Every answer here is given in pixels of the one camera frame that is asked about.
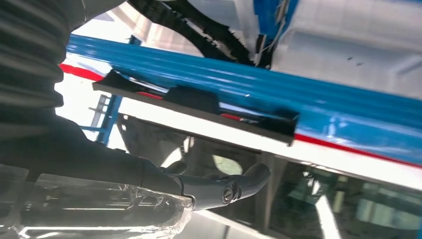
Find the vacuum hose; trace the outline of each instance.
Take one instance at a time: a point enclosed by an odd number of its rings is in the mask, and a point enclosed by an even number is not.
[[[53,127],[70,32],[124,0],[0,1],[0,140]]]

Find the bolt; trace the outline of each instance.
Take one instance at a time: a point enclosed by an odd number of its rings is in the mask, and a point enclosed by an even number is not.
[[[233,192],[229,188],[224,189],[223,202],[230,203],[232,199],[233,199]]]

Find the blue pipe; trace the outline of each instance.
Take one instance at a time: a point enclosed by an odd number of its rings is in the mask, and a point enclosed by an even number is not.
[[[422,165],[422,102],[264,69],[72,36],[68,52],[169,88],[217,93],[223,103],[300,113],[297,133]]]

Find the plastic wrap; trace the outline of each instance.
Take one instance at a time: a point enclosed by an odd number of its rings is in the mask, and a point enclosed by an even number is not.
[[[42,174],[2,166],[0,239],[171,239],[189,222],[189,198],[132,185]]]

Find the glass window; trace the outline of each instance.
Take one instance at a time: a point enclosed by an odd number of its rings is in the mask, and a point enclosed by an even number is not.
[[[289,163],[270,229],[293,239],[415,239],[422,193]]]
[[[224,158],[218,155],[212,156],[217,169],[227,175],[240,175],[243,173],[242,166],[232,159]]]

